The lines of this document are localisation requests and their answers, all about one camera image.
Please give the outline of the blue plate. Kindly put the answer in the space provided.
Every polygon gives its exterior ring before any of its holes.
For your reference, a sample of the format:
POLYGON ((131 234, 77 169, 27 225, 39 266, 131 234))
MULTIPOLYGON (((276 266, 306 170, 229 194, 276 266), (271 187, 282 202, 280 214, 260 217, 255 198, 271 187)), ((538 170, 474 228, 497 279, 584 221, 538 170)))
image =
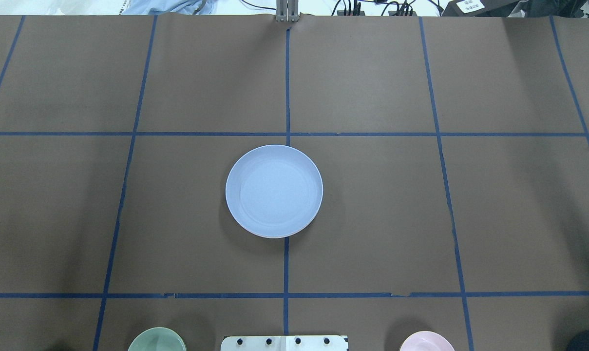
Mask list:
POLYGON ((225 183, 230 215, 262 238, 286 238, 303 231, 319 213, 323 194, 323 176, 313 160, 278 144, 242 155, 225 183))

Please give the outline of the pink bowl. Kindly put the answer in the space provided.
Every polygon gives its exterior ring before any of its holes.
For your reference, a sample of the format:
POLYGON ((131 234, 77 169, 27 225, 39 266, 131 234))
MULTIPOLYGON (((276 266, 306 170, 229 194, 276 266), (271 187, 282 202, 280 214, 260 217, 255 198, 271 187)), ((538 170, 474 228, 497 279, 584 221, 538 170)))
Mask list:
POLYGON ((442 335, 433 331, 418 331, 408 336, 399 351, 454 351, 454 347, 442 335))

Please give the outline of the green bowl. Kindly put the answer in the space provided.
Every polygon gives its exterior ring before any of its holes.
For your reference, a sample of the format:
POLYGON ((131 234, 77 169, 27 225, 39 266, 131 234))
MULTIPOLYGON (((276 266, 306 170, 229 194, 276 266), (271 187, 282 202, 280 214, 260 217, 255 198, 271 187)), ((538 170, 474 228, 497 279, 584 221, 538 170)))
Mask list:
POLYGON ((154 327, 140 333, 132 340, 128 351, 187 351, 183 339, 175 331, 154 327))

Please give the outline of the light blue cloth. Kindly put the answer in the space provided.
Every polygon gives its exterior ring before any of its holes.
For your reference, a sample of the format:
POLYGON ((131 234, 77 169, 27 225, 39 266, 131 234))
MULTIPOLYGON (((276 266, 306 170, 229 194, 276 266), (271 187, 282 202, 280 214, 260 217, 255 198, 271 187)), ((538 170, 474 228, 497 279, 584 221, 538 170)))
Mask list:
POLYGON ((212 13, 216 0, 129 0, 122 15, 160 15, 179 13, 205 15, 212 13))

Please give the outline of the dark blue pot with lid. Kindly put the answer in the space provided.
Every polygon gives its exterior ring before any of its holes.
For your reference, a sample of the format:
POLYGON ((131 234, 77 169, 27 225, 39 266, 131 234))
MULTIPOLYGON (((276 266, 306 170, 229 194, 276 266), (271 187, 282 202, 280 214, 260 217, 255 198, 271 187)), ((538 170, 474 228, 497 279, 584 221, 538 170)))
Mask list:
POLYGON ((566 351, 589 351, 589 330, 581 331, 569 340, 566 351))

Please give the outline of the aluminium frame post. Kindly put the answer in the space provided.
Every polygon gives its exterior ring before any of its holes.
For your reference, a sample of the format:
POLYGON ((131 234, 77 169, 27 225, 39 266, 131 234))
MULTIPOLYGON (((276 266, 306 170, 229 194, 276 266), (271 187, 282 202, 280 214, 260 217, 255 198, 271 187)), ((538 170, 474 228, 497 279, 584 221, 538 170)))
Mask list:
POLYGON ((298 22, 300 19, 298 0, 277 0, 276 21, 277 22, 298 22))

